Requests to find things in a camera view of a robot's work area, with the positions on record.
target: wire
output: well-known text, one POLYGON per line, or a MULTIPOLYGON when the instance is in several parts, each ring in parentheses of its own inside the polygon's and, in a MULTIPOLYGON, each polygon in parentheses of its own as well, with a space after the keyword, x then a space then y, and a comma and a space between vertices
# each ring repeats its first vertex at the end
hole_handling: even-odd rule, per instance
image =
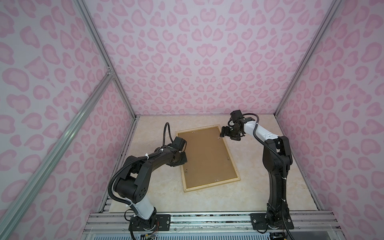
POLYGON ((187 141, 185 141, 184 151, 182 151, 182 152, 185 152, 186 149, 187 149, 187 141))
POLYGON ((129 210, 133 211, 132 209, 128 209, 128 210, 126 210, 125 213, 124 213, 124 218, 125 218, 125 220, 127 220, 127 221, 130 221, 130 220, 128 220, 127 217, 126 217, 125 215, 126 215, 126 213, 127 213, 129 210))
POLYGON ((291 240, 295 240, 295 239, 293 238, 291 232, 288 230, 287 224, 286 224, 286 222, 285 222, 285 216, 284 216, 284 214, 283 214, 283 223, 284 223, 284 226, 285 226, 285 230, 287 231, 287 233, 288 233, 289 237, 291 238, 291 240))
POLYGON ((130 233, 131 233, 131 238, 132 238, 132 240, 136 240, 136 238, 135 238, 135 235, 133 235, 133 230, 132 230, 132 227, 131 227, 131 224, 129 224, 129 231, 130 231, 130 233))
POLYGON ((245 113, 245 114, 243 114, 243 116, 245 116, 245 115, 255 116, 257 118, 256 123, 259 123, 259 116, 257 114, 254 114, 254 113, 245 113))
POLYGON ((151 232, 149 235, 154 234, 159 229, 160 223, 159 222, 155 222, 155 225, 156 225, 156 229, 153 232, 151 232))
POLYGON ((261 233, 261 234, 265 234, 266 231, 268 230, 268 224, 267 224, 267 222, 265 222, 265 225, 266 225, 266 229, 265 229, 263 232, 260 232, 258 229, 256 229, 256 231, 258 231, 258 232, 261 233))
MULTIPOLYGON (((283 164, 283 199, 286 200, 286 166, 285 166, 285 162, 284 160, 281 158, 281 156, 275 152, 270 146, 268 146, 268 144, 266 144, 265 142, 263 142, 260 138, 257 137, 256 135, 256 129, 257 129, 257 126, 258 124, 255 125, 255 128, 253 129, 253 136, 255 137, 255 139, 261 143, 262 145, 264 145, 264 147, 266 147, 269 151, 271 151, 274 155, 276 155, 276 157, 282 162, 283 164)), ((284 212, 283 210, 281 210, 281 215, 283 217, 283 224, 285 226, 285 229, 287 231, 287 234, 289 235, 289 237, 292 239, 292 240, 295 240, 291 234, 291 232, 288 230, 288 227, 286 225, 286 222, 285 222, 285 216, 284 216, 284 212)))
POLYGON ((229 121, 228 121, 228 126, 233 127, 234 123, 232 122, 233 125, 230 125, 230 124, 229 124, 230 122, 232 122, 232 119, 229 119, 229 121))
MULTIPOLYGON (((254 113, 245 113, 245 114, 243 114, 243 116, 245 116, 245 115, 255 116, 257 118, 256 123, 259 123, 259 116, 257 114, 254 114, 254 113)), ((229 124, 230 122, 233 123, 232 118, 229 118, 228 126, 233 127, 235 124, 233 123, 233 125, 231 125, 231 124, 229 124)))
MULTIPOLYGON (((161 154, 161 151, 157 151, 157 152, 154 152, 154 153, 151 153, 148 155, 149 158, 154 158, 154 157, 157 157, 158 155, 161 154)), ((122 168, 120 168, 116 173, 115 175, 111 178, 111 180, 109 181, 109 184, 108 184, 108 195, 115 201, 117 202, 122 202, 124 204, 127 204, 129 205, 133 211, 135 211, 134 209, 134 206, 132 205, 132 203, 130 201, 127 201, 125 199, 121 199, 117 196, 115 196, 112 192, 112 187, 113 187, 113 183, 115 182, 117 176, 124 170, 126 169, 127 167, 130 167, 132 164, 136 163, 136 162, 139 162, 141 160, 147 160, 147 156, 144 156, 144 157, 138 157, 132 161, 130 161, 129 163, 127 163, 126 165, 124 165, 122 168)))
POLYGON ((163 132, 163 146, 166 144, 166 130, 167 130, 167 126, 168 126, 168 134, 169 134, 170 141, 173 142, 172 136, 170 135, 169 123, 167 122, 165 124, 165 126, 164 126, 164 132, 163 132))
POLYGON ((285 162, 284 160, 281 158, 281 156, 275 152, 270 146, 268 146, 268 144, 266 144, 265 142, 263 142, 260 138, 257 137, 256 135, 256 129, 257 129, 257 126, 258 124, 255 125, 255 128, 253 129, 253 136, 255 137, 255 139, 261 143, 262 145, 264 145, 264 147, 266 147, 269 151, 271 151, 273 154, 276 155, 276 157, 281 161, 282 165, 283 165, 283 199, 285 199, 285 187, 286 187, 286 166, 285 166, 285 162))

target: black mounting plate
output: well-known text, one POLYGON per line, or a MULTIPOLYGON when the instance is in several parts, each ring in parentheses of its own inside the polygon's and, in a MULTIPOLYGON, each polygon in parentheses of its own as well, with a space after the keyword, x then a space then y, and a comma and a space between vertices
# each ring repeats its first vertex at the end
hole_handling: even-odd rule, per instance
MULTIPOLYGON (((250 216, 251 216, 251 223, 252 223, 253 230, 265 230, 267 228, 264 213, 263 214, 250 214, 250 216)), ((288 218, 288 219, 285 221, 288 229, 294 229, 295 227, 293 226, 292 220, 290 218, 288 218)))
MULTIPOLYGON (((132 231, 135 231, 135 232, 136 231, 137 232, 147 231, 144 229, 142 224, 140 224, 138 217, 131 218, 131 221, 132 222, 130 224, 130 227, 132 227, 132 231)), ((156 222, 159 222, 159 227, 157 229, 158 231, 169 231, 169 226, 170 226, 170 215, 169 214, 156 214, 156 222)))

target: cork board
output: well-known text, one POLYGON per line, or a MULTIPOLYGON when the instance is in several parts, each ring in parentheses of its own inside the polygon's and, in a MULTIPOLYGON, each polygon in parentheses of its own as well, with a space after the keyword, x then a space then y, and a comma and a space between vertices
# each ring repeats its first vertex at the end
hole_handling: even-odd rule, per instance
POLYGON ((240 180, 220 126, 212 125, 176 132, 187 141, 188 162, 181 165, 184 192, 240 180))

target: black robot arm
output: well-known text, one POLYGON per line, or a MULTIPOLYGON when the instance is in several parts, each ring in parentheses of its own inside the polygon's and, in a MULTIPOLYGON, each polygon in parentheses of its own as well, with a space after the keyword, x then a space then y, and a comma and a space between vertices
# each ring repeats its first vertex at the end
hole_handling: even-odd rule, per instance
MULTIPOLYGON (((122 198, 127 198, 132 203, 137 204, 148 191, 149 180, 153 171, 164 164, 175 167, 187 162, 185 152, 182 152, 184 144, 184 139, 176 137, 173 143, 156 149, 156 151, 161 151, 158 156, 140 160, 132 164, 130 168, 127 167, 117 175, 113 190, 122 198), (137 174, 137 177, 131 176, 131 173, 137 174)), ((137 157, 129 156, 124 164, 128 164, 135 159, 137 157)))
POLYGON ((229 136, 232 140, 240 141, 244 134, 250 134, 264 146, 263 165, 269 174, 270 197, 267 212, 261 219, 264 222, 253 224, 254 229, 259 230, 263 227, 266 231, 268 228, 278 229, 282 226, 285 229, 292 229, 293 224, 286 200, 286 178, 293 162, 289 140, 286 136, 269 132, 258 122, 259 117, 256 114, 242 114, 240 110, 233 111, 228 126, 222 127, 220 137, 229 136), (246 115, 253 115, 256 120, 245 117, 246 115))

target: pink leopard print wall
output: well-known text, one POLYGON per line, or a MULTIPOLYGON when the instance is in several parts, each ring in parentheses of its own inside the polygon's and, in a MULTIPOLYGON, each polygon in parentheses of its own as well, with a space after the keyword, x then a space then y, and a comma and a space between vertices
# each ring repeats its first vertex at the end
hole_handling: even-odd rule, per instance
POLYGON ((100 204, 131 121, 111 83, 10 240, 78 239, 100 204))
POLYGON ((273 113, 331 0, 86 0, 136 114, 273 113))
POLYGON ((278 116, 348 240, 384 235, 384 2, 348 0, 278 116))
POLYGON ((105 73, 71 0, 0 3, 0 218, 105 73))

